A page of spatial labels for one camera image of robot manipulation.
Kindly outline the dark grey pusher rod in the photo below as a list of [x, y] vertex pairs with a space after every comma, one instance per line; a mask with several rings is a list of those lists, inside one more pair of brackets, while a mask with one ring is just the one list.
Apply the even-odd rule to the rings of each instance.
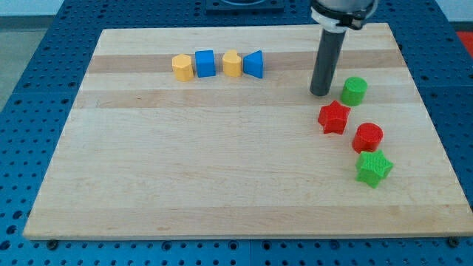
[[332, 33], [322, 30], [310, 83], [310, 92], [313, 95], [321, 97], [329, 93], [344, 37], [345, 31]]

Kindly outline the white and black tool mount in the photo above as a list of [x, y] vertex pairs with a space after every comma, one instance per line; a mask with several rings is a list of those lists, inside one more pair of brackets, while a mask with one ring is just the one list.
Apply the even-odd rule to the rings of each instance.
[[361, 30], [379, 0], [311, 0], [311, 18], [330, 33]]

